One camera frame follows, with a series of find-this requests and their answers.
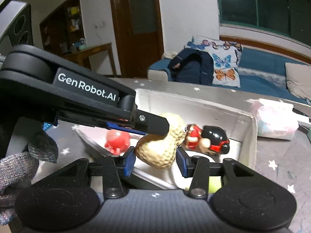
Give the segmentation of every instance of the gray glove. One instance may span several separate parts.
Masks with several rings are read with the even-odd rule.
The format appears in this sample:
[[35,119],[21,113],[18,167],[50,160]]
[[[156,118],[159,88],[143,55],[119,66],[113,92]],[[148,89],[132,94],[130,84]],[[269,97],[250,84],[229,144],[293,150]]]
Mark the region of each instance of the gray glove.
[[57,144],[42,130],[29,141],[27,152],[0,160],[0,225],[16,216],[15,199],[23,188],[31,186],[39,160],[56,163],[57,158]]

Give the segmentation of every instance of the gray ribbed surface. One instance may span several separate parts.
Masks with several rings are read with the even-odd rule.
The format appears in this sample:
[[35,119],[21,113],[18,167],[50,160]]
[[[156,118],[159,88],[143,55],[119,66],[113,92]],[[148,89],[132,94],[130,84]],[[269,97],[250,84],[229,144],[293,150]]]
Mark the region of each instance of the gray ribbed surface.
[[[24,229],[23,233],[34,231]],[[186,232],[242,233],[222,223],[206,202],[182,190],[131,190],[124,198],[108,200],[96,218],[68,233]]]

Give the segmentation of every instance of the sofa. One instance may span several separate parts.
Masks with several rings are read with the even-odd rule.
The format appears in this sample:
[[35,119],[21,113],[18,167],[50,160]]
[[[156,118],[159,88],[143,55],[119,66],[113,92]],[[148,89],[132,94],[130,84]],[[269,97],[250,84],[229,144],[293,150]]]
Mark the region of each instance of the sofa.
[[[168,69],[170,61],[171,59],[161,59],[152,64],[147,69],[148,79],[174,81],[171,71]],[[286,62],[307,65],[306,63],[281,54],[252,47],[244,47],[238,68],[241,87],[213,84],[211,86],[269,95],[307,104],[306,100],[294,96],[287,90]]]

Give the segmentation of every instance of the pink toy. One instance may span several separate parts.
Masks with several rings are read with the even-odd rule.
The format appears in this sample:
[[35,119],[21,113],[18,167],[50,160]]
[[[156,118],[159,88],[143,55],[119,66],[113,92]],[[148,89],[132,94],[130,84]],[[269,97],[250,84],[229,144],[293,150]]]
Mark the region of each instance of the pink toy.
[[105,149],[112,154],[120,155],[130,147],[130,134],[125,131],[108,130]]

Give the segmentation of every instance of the peanut-shaped toy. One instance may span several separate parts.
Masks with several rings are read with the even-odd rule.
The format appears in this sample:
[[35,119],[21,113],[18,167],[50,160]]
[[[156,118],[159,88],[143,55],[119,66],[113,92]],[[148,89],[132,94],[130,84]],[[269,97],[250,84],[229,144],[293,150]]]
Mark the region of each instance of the peanut-shaped toy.
[[169,122],[169,132],[165,136],[143,136],[135,147],[135,154],[149,166],[167,169],[175,160],[177,146],[185,139],[187,127],[179,115],[164,113],[160,116]]

